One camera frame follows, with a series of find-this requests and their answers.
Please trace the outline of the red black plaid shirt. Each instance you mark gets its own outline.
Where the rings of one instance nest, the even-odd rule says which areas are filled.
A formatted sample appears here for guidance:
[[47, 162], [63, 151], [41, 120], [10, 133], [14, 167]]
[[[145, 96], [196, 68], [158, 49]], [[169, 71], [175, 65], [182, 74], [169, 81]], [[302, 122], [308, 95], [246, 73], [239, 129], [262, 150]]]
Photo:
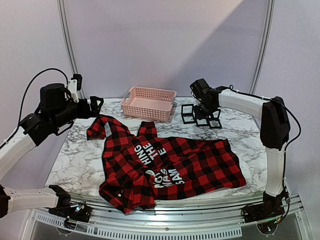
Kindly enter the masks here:
[[[161, 138], [155, 124], [146, 121], [132, 134], [107, 115], [94, 120], [86, 137], [104, 140], [105, 179], [99, 195], [124, 214], [151, 209], [157, 200], [182, 200], [246, 184], [227, 139]], [[155, 176], [146, 174], [147, 170]]]

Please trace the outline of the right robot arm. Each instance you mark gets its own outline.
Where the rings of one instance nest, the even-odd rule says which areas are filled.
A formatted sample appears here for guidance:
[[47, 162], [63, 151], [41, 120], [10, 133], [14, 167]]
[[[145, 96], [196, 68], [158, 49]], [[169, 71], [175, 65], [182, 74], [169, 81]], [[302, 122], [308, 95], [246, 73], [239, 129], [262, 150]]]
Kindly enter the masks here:
[[226, 86], [212, 88], [203, 79], [192, 83], [190, 89], [198, 100], [194, 107], [198, 119], [208, 117], [219, 108], [228, 108], [260, 120], [260, 141], [267, 156], [267, 180], [258, 213], [262, 218], [269, 218], [278, 210], [285, 195], [285, 152], [291, 126], [283, 99], [256, 96]]

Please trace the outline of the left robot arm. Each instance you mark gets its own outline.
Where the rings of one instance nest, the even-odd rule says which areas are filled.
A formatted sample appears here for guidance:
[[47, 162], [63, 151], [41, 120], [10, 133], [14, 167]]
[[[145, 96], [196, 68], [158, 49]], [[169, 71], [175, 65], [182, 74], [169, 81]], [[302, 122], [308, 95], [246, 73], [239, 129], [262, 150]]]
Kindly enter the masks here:
[[[18, 121], [16, 130], [0, 147], [0, 176], [28, 152], [38, 147], [48, 136], [62, 135], [60, 128], [72, 128], [76, 119], [89, 119], [100, 114], [103, 98], [80, 99], [77, 85], [51, 83], [40, 89], [40, 101], [35, 112]], [[49, 213], [69, 218], [74, 212], [89, 214], [84, 203], [72, 204], [71, 196], [58, 185], [40, 189], [18, 190], [0, 187], [0, 216], [28, 209], [47, 208]]]

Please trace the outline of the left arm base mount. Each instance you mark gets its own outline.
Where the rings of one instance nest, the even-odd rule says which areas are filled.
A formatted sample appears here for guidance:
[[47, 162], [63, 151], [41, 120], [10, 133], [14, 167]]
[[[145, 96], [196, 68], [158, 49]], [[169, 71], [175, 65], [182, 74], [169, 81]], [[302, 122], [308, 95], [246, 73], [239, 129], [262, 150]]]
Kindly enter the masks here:
[[76, 225], [70, 220], [88, 223], [92, 214], [93, 208], [87, 205], [85, 201], [71, 203], [71, 196], [58, 185], [49, 185], [58, 197], [57, 205], [49, 208], [48, 212], [52, 215], [65, 218], [63, 226], [74, 230]]

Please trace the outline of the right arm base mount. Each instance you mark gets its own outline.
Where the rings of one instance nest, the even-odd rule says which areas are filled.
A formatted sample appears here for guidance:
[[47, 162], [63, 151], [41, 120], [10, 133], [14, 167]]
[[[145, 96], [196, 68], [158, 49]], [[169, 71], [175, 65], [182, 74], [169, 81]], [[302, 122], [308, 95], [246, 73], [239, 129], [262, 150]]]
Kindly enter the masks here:
[[291, 199], [285, 192], [276, 197], [264, 193], [262, 200], [260, 204], [245, 205], [240, 214], [245, 223], [257, 222], [256, 227], [261, 234], [272, 235], [287, 217]]

